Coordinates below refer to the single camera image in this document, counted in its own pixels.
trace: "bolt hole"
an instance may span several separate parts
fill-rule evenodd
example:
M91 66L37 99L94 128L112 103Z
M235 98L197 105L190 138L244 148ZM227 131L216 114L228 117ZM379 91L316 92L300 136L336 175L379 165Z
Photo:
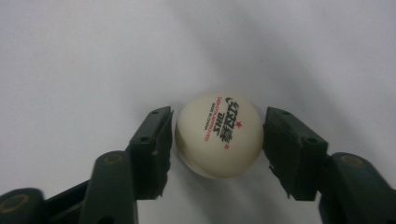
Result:
M142 142L147 142L149 140L149 137L141 137L140 141Z
M114 217L102 217L98 221L98 224L113 224L113 223L114 223Z
M318 140L315 138L307 138L306 141L308 141L309 143L314 143L314 144L318 142Z

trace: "ping pong ball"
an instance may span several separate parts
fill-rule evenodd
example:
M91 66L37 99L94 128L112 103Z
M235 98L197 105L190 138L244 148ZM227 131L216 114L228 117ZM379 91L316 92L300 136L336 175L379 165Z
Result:
M214 179L240 175L262 151L262 121L254 106L228 92L202 95L184 106L176 126L180 158Z

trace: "white background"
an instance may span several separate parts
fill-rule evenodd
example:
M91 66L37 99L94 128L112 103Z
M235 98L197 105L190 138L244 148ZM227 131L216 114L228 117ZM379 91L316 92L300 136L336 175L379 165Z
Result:
M208 91L293 113L368 159L396 188L395 1L1 1L0 194L46 197L90 178L147 113ZM320 223L288 200L262 154L243 175L200 177L172 149L142 224Z

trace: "star logo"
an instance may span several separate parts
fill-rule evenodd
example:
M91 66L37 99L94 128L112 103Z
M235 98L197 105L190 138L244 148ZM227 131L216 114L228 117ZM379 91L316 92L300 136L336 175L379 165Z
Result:
M242 127L242 121L237 121L236 122L236 127L241 128Z

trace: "white ping pong ball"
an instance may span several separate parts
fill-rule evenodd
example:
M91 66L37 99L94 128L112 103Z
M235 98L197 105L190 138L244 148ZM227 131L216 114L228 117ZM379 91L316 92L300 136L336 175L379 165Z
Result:
M175 139L180 158L195 173L229 178L245 172L259 157L262 121L247 100L227 92L209 93L182 109Z

